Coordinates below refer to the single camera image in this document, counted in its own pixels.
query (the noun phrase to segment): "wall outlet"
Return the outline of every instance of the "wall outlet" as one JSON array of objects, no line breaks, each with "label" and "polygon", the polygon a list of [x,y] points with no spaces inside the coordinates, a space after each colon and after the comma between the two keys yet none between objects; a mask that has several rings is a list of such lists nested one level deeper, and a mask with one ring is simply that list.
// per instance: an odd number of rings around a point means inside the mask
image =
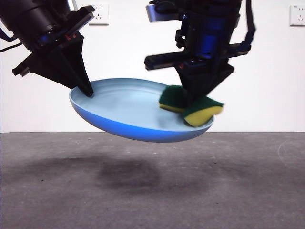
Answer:
[{"label": "wall outlet", "polygon": [[290,25],[305,26],[305,5],[290,6]]},{"label": "wall outlet", "polygon": [[92,4],[95,8],[94,18],[89,25],[109,25],[109,4]]}]

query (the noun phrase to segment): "green scouring pad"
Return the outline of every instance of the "green scouring pad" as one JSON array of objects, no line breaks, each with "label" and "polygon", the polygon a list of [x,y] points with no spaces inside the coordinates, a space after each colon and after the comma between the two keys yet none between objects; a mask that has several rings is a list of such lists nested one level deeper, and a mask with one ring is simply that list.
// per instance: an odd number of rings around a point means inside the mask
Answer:
[{"label": "green scouring pad", "polygon": [[182,113],[185,121],[194,127],[202,126],[213,115],[221,113],[224,106],[223,103],[203,95],[187,107],[183,96],[183,88],[178,85],[168,86],[163,91],[159,104],[165,110]]},{"label": "green scouring pad", "polygon": [[165,110],[182,113],[186,109],[182,86],[168,86],[163,91],[159,100],[159,104],[160,107]]}]

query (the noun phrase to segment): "blue plate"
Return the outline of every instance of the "blue plate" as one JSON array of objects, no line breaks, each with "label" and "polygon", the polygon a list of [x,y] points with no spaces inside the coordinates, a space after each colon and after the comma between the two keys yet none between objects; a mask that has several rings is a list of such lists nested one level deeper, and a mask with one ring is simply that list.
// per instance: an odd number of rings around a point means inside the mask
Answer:
[{"label": "blue plate", "polygon": [[91,83],[94,96],[74,88],[69,96],[73,108],[87,122],[106,132],[147,142],[180,142],[207,131],[211,118],[201,127],[184,123],[181,114],[159,108],[167,85],[147,80],[118,78]]}]

